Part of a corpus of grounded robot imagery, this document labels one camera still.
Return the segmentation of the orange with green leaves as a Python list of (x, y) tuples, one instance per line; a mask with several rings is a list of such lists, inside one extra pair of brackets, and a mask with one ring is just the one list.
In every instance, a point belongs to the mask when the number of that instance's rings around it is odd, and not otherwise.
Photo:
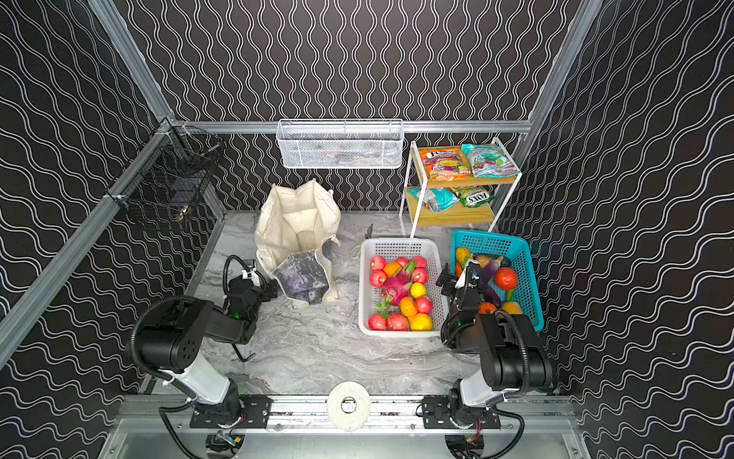
[(376, 303), (376, 311), (384, 319), (395, 314), (401, 314), (405, 317), (415, 317), (419, 313), (415, 300), (410, 296), (402, 298), (396, 304), (393, 303), (391, 296), (386, 296)]

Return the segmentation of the pink dragon fruit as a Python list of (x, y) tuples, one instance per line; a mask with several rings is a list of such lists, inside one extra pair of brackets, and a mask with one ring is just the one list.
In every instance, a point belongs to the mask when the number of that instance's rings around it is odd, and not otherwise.
[(411, 260), (403, 266), (397, 275), (388, 279), (382, 287), (382, 298), (391, 296), (393, 298), (393, 303), (396, 304), (402, 298), (408, 296), (413, 283), (411, 275), (416, 267), (417, 261)]

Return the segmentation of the cream canvas grocery bag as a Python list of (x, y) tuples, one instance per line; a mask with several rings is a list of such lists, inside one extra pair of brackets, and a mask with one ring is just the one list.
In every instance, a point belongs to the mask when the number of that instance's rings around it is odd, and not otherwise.
[(315, 180), (271, 188), (255, 231), (256, 258), (295, 308), (339, 299), (333, 250), (340, 222), (332, 191)]

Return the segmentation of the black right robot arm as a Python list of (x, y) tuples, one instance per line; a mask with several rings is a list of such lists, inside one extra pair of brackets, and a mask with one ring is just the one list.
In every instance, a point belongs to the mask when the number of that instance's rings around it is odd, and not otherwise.
[(457, 380), (447, 396), (424, 398), (422, 418), (429, 430), (497, 428), (497, 405), (552, 383), (552, 367), (531, 319), (518, 303), (500, 296), (501, 291), (511, 294), (518, 281), (494, 284), (497, 275), (509, 271), (499, 259), (470, 259), (460, 275), (443, 267), (436, 285), (449, 310), (440, 340), (455, 354), (477, 356), (480, 366)]

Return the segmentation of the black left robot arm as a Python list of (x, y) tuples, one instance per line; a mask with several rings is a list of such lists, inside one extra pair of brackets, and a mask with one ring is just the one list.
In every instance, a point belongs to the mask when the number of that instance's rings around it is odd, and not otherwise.
[(247, 418), (234, 380), (201, 354), (205, 338), (233, 348), (252, 339), (263, 303), (277, 297), (277, 285), (256, 270), (224, 280), (222, 307), (194, 296), (153, 303), (138, 318), (126, 346), (143, 373), (172, 384), (187, 396), (198, 423), (235, 426)]

